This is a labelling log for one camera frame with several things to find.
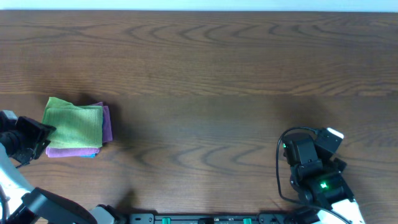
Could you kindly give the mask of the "light green microfiber cloth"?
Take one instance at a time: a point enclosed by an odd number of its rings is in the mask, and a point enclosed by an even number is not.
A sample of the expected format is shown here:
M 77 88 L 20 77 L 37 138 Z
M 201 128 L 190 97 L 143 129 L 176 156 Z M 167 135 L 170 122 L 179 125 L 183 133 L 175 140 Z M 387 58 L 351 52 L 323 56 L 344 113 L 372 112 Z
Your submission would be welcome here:
M 103 144 L 102 106 L 75 106 L 50 97 L 42 122 L 56 128 L 49 136 L 50 147 L 99 148 Z

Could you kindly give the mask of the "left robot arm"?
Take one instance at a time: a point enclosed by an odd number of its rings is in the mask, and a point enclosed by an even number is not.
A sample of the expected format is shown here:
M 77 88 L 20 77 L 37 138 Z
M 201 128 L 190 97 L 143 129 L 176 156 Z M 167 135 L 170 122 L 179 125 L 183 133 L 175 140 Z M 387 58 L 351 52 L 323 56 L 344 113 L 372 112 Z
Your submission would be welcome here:
M 13 111 L 1 111 L 1 223 L 127 223 L 113 207 L 98 205 L 88 211 L 67 198 L 33 187 L 19 168 L 38 159 L 56 128 Z

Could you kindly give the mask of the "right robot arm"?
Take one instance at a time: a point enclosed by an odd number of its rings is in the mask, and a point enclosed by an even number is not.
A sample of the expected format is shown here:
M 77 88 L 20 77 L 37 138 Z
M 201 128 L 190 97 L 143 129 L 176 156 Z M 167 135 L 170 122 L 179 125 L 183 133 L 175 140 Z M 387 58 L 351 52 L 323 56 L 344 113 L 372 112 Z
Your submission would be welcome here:
M 310 161 L 290 167 L 298 202 L 314 211 L 315 223 L 364 223 L 353 191 L 342 176 L 346 162 Z

